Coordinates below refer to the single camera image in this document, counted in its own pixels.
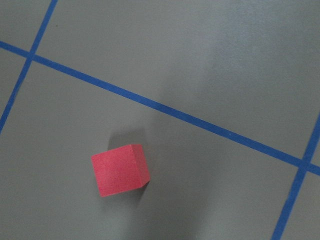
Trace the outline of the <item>red block starting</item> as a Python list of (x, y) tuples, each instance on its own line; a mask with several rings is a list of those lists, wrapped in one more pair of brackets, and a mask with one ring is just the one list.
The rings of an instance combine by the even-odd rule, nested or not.
[(151, 180), (141, 144), (128, 144), (92, 155), (91, 163), (101, 197), (140, 189)]

